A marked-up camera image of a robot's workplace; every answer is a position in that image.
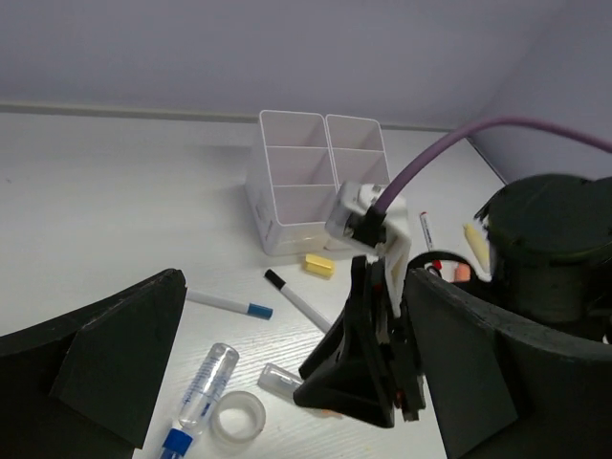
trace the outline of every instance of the yellow sponge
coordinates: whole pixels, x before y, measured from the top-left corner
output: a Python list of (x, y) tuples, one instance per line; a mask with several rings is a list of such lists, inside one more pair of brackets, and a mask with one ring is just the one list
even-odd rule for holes
[(470, 244), (471, 251), (476, 255), (476, 259), (480, 266), (488, 273), (490, 271), (489, 268), (489, 246), (487, 242), (480, 234), (480, 231), (473, 227), (470, 223), (467, 223), (463, 226), (464, 234), (466, 235), (466, 240), (468, 244)]
[(306, 258), (304, 258), (304, 270), (308, 273), (318, 274), (329, 279), (334, 275), (335, 269), (336, 264), (332, 260), (328, 260), (322, 256), (308, 253)]

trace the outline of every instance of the white desk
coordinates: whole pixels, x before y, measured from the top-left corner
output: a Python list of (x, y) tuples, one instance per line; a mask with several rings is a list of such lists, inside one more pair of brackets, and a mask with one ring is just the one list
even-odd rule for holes
[[(296, 372), (322, 337), (263, 272), (274, 267), (333, 319), (348, 293), (350, 261), (339, 261), (325, 281), (302, 273), (295, 256), (261, 251), (242, 187), (254, 129), (0, 114), (0, 336), (179, 268), (194, 289), (267, 305), (274, 315), (263, 321), (186, 304), (146, 444), (135, 458), (156, 457), (175, 407), (216, 341), (241, 355), (229, 390), (256, 394), (268, 421), (242, 452), (223, 452), (205, 436), (187, 458), (444, 458), (428, 393), (422, 421), (404, 424), (398, 416), (396, 427), (384, 430), (346, 417), (320, 420), (256, 386), (266, 362)], [(385, 131), (392, 175), (440, 135)], [(404, 190), (412, 255), (425, 250), (418, 213), (426, 209), (437, 246), (475, 264), (462, 223), (501, 186), (466, 142), (430, 164)]]

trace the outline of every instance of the clear plastic bottle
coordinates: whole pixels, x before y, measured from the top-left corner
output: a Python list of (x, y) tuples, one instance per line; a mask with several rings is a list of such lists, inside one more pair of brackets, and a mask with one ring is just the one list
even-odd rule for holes
[(193, 439), (206, 428), (239, 358), (238, 352), (227, 344), (212, 345), (183, 397), (178, 417), (180, 428), (168, 432), (161, 459), (185, 456)]

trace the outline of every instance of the black lid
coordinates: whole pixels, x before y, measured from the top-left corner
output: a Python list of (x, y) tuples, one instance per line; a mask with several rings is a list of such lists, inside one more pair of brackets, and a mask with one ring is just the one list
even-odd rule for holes
[(478, 212), (506, 256), (575, 263), (612, 256), (612, 179), (547, 174), (509, 184)]

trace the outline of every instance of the white desk organizer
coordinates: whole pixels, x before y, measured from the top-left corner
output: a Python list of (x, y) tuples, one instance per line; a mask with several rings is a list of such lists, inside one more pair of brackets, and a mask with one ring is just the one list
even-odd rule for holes
[(323, 116), (261, 112), (246, 189), (265, 253), (321, 251), (336, 197)]
[(377, 121), (274, 110), (259, 114), (246, 190), (265, 253), (347, 248), (325, 231), (336, 193), (347, 180), (389, 183)]
[[(376, 120), (327, 115), (327, 139), (332, 150), (337, 191), (344, 182), (389, 185), (389, 168), (384, 153), (383, 132)], [(330, 238), (325, 249), (350, 249)]]

